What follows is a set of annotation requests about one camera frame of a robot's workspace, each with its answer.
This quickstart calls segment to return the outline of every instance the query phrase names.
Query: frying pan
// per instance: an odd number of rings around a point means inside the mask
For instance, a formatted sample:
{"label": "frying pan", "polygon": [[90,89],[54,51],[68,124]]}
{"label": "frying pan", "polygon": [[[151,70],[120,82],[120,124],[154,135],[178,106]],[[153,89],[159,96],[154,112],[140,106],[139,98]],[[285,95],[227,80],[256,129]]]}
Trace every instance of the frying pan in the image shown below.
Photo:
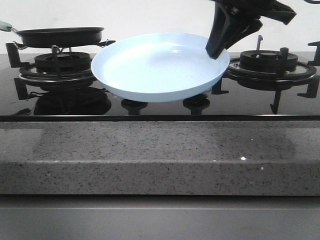
{"label": "frying pan", "polygon": [[97,45],[101,41],[103,27],[46,28],[18,31],[11,24],[0,21],[0,30],[14,32],[25,46],[31,48],[60,48]]}
{"label": "frying pan", "polygon": [[227,69],[226,50],[217,59],[208,39],[178,33],[150,33],[118,41],[91,63],[94,76],[111,93],[139,102],[170,102],[209,90]]}

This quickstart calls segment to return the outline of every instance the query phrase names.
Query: black frying pan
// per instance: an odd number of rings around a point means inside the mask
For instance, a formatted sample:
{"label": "black frying pan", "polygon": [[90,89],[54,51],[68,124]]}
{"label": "black frying pan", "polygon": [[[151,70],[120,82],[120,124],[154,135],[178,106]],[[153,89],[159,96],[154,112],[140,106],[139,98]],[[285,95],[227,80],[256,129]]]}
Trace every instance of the black frying pan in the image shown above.
{"label": "black frying pan", "polygon": [[31,48],[60,48],[99,45],[103,27],[47,28],[18,31],[11,24],[0,21],[0,30],[14,32],[25,46]]}

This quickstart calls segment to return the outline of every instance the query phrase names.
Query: black glass cooktop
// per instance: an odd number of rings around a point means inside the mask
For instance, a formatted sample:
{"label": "black glass cooktop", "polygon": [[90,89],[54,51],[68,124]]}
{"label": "black glass cooktop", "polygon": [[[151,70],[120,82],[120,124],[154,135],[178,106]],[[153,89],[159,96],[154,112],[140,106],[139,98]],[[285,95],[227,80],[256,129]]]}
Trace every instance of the black glass cooktop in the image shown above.
{"label": "black glass cooktop", "polygon": [[[299,52],[308,62],[314,52]],[[36,54],[21,54],[34,61]],[[214,121],[320,120],[319,78],[279,88],[251,86],[224,77],[212,89],[171,102],[148,103],[107,92],[99,81],[71,88],[26,84],[19,68],[0,55],[0,120],[6,121]]]}

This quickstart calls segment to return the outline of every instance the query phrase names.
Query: granite countertop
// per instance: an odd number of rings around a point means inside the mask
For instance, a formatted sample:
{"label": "granite countertop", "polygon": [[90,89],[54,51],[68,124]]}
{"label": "granite countertop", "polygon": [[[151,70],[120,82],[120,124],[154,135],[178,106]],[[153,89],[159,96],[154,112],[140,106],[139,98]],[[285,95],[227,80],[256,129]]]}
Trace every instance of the granite countertop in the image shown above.
{"label": "granite countertop", "polygon": [[317,121],[1,122],[0,194],[319,196]]}

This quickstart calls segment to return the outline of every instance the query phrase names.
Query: gas stove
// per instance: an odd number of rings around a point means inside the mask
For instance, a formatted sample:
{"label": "gas stove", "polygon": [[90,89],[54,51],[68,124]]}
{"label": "gas stove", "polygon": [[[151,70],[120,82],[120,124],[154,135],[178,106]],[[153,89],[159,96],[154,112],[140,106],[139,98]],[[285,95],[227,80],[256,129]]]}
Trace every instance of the gas stove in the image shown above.
{"label": "gas stove", "polygon": [[260,50],[261,40],[255,50],[231,54],[222,79],[208,91],[152,103],[104,89],[90,70],[88,53],[53,46],[52,53],[19,54],[17,44],[7,43],[9,60],[0,55],[0,120],[320,120],[319,50]]}

